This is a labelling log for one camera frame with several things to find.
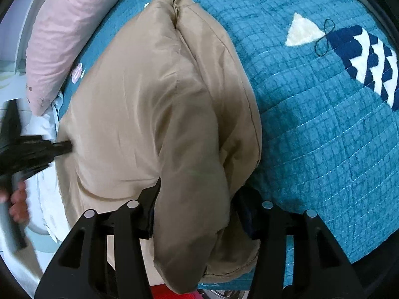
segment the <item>black stitched line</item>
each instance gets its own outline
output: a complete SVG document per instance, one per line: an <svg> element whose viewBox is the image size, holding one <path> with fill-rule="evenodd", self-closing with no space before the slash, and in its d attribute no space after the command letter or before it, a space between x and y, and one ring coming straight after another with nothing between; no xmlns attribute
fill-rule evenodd
<svg viewBox="0 0 399 299"><path fill-rule="evenodd" d="M327 32L327 23L328 23L328 21L332 22L332 29L331 29L329 32ZM325 35L324 35L323 37L319 38L319 39L316 41L316 43L314 44L314 52L316 53L317 56L322 57L322 56L324 56L324 55L326 55L326 54L328 53L328 51L329 51L329 49L330 49L330 43L328 42L327 35L328 35L330 32L332 32L334 29L335 29L335 23L334 23L334 21L332 21L331 19L326 19L326 20L324 21L324 33L325 33ZM318 47L318 44L320 43L320 41L322 41L323 38L326 38L326 39L327 39L327 50L326 50L324 53L320 54L320 53L317 51L317 47Z"/></svg>

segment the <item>teal quilted blanket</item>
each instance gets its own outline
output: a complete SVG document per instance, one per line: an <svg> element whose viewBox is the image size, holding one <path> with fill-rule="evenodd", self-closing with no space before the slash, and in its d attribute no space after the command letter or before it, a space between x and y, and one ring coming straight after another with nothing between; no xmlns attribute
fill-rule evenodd
<svg viewBox="0 0 399 299"><path fill-rule="evenodd" d="M150 1L120 0L77 63L88 71ZM357 0L194 1L224 26L255 92L263 149L249 184L288 211L315 209L352 262L368 254L399 228L398 62L384 32ZM60 116L78 85L68 80ZM290 241L286 284L292 274Z"/></svg>

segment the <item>white sheet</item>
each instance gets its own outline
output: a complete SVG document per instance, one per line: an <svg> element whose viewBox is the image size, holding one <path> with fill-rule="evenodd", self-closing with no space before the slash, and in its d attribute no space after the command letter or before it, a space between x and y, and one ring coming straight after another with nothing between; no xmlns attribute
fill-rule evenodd
<svg viewBox="0 0 399 299"><path fill-rule="evenodd" d="M59 97L41 117L32 116L29 124L23 128L22 134L42 135L44 139L55 142L58 130L57 102L60 102ZM55 163L50 163L47 169L31 177L27 181L27 187L31 193L39 196L48 233L55 242L63 241L70 227L59 193Z"/></svg>

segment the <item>human hand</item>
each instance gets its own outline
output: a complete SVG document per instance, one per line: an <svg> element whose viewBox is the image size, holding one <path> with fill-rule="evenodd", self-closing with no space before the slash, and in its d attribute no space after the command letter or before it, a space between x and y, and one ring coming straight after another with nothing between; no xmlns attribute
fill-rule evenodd
<svg viewBox="0 0 399 299"><path fill-rule="evenodd" d="M11 196L11 203L13 206L9 209L9 214L13 217L16 223L26 223L29 220L29 212L26 203L26 185L25 182L18 183L18 190ZM0 203L5 203L8 200L6 191L0 189Z"/></svg>

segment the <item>pillowcase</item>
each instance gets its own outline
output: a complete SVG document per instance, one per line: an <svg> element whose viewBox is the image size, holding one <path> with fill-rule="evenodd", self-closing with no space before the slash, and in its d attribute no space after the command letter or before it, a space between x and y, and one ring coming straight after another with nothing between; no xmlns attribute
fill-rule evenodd
<svg viewBox="0 0 399 299"><path fill-rule="evenodd" d="M40 116L57 96L73 61L118 0L46 0L26 50L27 98Z"/></svg>

